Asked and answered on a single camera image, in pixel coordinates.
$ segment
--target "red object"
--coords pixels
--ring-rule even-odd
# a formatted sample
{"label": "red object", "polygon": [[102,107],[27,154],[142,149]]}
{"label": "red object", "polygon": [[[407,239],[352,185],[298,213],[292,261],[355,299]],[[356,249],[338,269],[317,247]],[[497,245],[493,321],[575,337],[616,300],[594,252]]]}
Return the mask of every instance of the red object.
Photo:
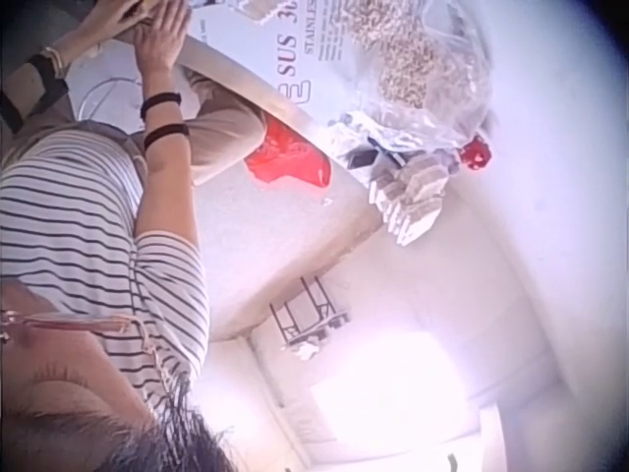
{"label": "red object", "polygon": [[266,124],[264,143],[245,159],[256,178],[270,183],[291,176],[316,187],[327,187],[332,174],[327,156],[269,114],[266,114]]}
{"label": "red object", "polygon": [[468,145],[459,149],[459,156],[470,169],[481,170],[491,160],[491,149],[480,135],[475,135]]}

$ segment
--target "eye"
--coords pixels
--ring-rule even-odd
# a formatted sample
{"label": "eye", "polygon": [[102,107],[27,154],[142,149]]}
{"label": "eye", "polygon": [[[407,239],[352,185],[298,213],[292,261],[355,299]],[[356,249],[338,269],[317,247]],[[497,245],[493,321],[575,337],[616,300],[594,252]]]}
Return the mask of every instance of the eye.
{"label": "eye", "polygon": [[46,364],[32,377],[33,384],[43,384],[45,382],[68,382],[87,388],[87,381],[82,376],[72,372],[67,366],[57,364]]}

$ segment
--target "striped shirt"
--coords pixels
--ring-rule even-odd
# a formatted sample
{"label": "striped shirt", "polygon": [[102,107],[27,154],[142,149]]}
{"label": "striped shirt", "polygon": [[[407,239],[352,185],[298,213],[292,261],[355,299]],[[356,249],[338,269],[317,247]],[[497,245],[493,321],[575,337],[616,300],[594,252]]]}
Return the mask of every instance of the striped shirt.
{"label": "striped shirt", "polygon": [[[77,130],[48,136],[0,176],[0,274],[64,312],[135,317],[164,371],[193,380],[209,336],[200,253],[166,231],[134,236],[142,194],[130,156],[112,140]],[[96,335],[158,410],[165,392],[141,324]]]}

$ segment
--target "dark hair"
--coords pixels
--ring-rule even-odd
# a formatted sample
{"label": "dark hair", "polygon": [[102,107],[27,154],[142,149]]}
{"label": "dark hair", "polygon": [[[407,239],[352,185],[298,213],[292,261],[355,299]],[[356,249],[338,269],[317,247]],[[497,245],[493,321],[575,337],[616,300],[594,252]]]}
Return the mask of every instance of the dark hair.
{"label": "dark hair", "polygon": [[236,472],[221,437],[189,405],[187,379],[173,385],[159,421],[141,433],[95,415],[3,412],[2,470]]}

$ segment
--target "person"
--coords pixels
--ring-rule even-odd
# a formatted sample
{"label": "person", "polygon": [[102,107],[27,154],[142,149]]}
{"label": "person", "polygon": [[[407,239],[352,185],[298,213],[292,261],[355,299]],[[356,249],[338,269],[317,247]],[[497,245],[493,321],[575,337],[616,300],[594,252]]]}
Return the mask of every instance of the person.
{"label": "person", "polygon": [[[190,71],[201,107],[184,121],[190,16],[186,0],[100,0],[2,85],[2,470],[235,470],[189,403],[209,337],[193,188],[265,130]],[[68,67],[131,27],[143,135],[74,122]]]}

